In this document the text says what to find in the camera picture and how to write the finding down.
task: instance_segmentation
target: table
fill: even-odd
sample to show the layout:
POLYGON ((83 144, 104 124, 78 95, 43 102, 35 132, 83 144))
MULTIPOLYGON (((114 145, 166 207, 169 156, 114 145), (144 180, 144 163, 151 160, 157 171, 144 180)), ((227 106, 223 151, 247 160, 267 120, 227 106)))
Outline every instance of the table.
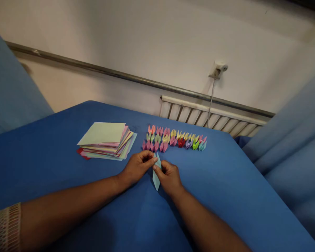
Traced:
MULTIPOLYGON (((126 123, 141 151, 148 124, 208 136, 203 152, 169 147, 184 186, 253 251, 315 251, 315 241, 224 132, 87 101, 0 135, 0 209, 118 174, 127 160, 85 160, 77 142, 94 122, 126 123)), ((150 169, 132 188, 55 242, 55 251, 191 251, 194 244, 150 169)))

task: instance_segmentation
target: white lace sleeve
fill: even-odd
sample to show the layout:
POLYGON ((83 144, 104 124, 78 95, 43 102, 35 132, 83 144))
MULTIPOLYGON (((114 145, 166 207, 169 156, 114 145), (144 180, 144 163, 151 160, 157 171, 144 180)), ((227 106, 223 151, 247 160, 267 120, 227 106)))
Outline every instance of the white lace sleeve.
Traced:
POLYGON ((0 252, 20 251, 21 204, 0 210, 0 252))

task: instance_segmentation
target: radiator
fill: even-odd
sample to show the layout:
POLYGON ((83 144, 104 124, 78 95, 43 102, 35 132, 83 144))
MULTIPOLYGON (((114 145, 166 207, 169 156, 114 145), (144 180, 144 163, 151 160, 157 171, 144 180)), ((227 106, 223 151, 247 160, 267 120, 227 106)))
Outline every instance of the radiator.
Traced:
POLYGON ((161 100, 160 117, 202 127, 209 126, 214 130, 227 132, 234 138, 240 135, 252 137, 267 123, 264 120, 211 108, 207 124, 209 107, 168 96, 161 96, 161 100))

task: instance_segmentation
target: blue curtain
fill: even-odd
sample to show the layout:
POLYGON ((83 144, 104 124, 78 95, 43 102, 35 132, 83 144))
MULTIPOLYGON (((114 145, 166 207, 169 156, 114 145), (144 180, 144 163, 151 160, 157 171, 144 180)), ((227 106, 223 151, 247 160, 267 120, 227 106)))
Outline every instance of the blue curtain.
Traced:
POLYGON ((53 113, 38 87, 0 37, 0 133, 53 113))
POLYGON ((315 239, 315 78, 243 151, 315 239))

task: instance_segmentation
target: white wall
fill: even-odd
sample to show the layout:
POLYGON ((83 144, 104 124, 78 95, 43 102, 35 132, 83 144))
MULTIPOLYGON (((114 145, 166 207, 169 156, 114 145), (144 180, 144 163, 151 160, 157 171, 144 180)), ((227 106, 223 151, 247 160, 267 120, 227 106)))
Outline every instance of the white wall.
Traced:
MULTIPOLYGON (((282 0, 0 0, 0 35, 207 94, 214 60, 223 60, 214 96, 271 112, 315 75, 315 13, 282 0)), ((161 94, 184 98, 20 60, 55 112, 92 99, 158 114, 161 94)))

